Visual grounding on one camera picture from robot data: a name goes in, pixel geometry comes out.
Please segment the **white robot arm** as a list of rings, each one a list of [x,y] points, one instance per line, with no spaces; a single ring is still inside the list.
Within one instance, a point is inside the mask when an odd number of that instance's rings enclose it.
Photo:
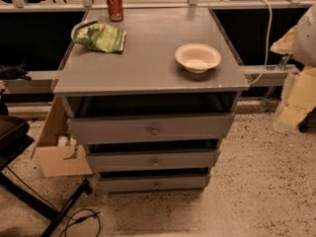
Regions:
[[[302,71],[290,73],[285,79],[276,109],[274,129],[285,132],[298,126],[316,108],[316,3],[272,44],[270,51],[290,54],[303,65]]]

